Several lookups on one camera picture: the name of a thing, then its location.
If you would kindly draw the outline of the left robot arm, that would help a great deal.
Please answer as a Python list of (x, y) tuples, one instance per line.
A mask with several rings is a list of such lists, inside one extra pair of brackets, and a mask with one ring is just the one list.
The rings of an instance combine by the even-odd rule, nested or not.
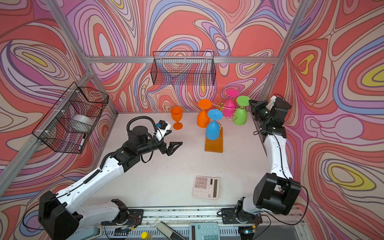
[(78, 229), (111, 222), (125, 225), (130, 213), (119, 199), (86, 207), (84, 202), (107, 183), (126, 173), (135, 164), (144, 160), (143, 155), (160, 151), (171, 156), (183, 143), (165, 142), (172, 133), (171, 124), (158, 123), (148, 117), (139, 116), (127, 123), (128, 140), (114, 152), (103, 158), (100, 166), (57, 193), (44, 193), (39, 202), (38, 221), (53, 240), (66, 240)]

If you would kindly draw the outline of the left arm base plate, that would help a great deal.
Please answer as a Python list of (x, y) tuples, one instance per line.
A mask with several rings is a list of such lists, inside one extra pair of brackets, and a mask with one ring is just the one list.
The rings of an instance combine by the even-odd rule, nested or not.
[(104, 221), (102, 226), (127, 226), (137, 227), (142, 224), (144, 209), (128, 209), (126, 213), (118, 214), (117, 220)]

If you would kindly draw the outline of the gold wire rack wooden base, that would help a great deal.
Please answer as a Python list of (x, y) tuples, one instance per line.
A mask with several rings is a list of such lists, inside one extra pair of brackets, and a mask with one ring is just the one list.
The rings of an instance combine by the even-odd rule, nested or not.
[(223, 118), (230, 121), (237, 119), (234, 100), (238, 97), (239, 92), (235, 89), (227, 89), (225, 94), (230, 99), (224, 103), (219, 103), (216, 105), (216, 109), (211, 109), (207, 113), (210, 123), (206, 127), (206, 152), (223, 153), (223, 127), (219, 121)]

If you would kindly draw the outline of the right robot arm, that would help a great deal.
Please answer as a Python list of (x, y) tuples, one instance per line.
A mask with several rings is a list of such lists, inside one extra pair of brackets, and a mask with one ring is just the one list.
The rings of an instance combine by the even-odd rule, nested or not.
[(284, 123), (292, 106), (276, 96), (269, 101), (250, 100), (249, 106), (253, 119), (260, 125), (257, 134), (263, 137), (271, 169), (256, 185), (252, 198), (238, 200), (235, 215), (241, 223), (254, 220), (258, 209), (288, 215), (301, 192), (301, 184), (290, 171), (286, 152)]

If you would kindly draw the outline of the blue wine glass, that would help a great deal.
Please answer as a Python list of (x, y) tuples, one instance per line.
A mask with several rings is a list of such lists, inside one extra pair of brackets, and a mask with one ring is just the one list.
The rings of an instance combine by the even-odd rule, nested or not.
[(223, 118), (223, 113), (220, 110), (213, 109), (208, 112), (208, 116), (211, 121), (206, 127), (206, 138), (214, 141), (220, 136), (221, 125), (218, 121)]

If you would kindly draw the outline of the orange wine glass front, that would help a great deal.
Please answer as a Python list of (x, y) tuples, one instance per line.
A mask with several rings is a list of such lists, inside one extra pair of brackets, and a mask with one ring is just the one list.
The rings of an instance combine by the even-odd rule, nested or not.
[(181, 107), (174, 107), (171, 109), (171, 117), (175, 121), (173, 128), (175, 130), (181, 130), (183, 124), (180, 122), (183, 117), (183, 109)]

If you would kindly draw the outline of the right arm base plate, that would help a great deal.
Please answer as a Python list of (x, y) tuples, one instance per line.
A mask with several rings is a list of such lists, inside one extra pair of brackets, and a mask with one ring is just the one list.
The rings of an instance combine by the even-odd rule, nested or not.
[(253, 224), (258, 226), (263, 223), (261, 215), (250, 214), (243, 210), (237, 213), (235, 208), (223, 208), (217, 214), (221, 216), (222, 222), (225, 225)]

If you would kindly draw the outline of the green wine glass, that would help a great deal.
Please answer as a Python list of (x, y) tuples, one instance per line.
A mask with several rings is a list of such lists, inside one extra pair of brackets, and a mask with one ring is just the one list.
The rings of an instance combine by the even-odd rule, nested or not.
[(243, 126), (247, 122), (248, 114), (246, 107), (250, 105), (250, 98), (247, 96), (239, 96), (236, 100), (238, 108), (235, 110), (233, 122), (237, 126)]

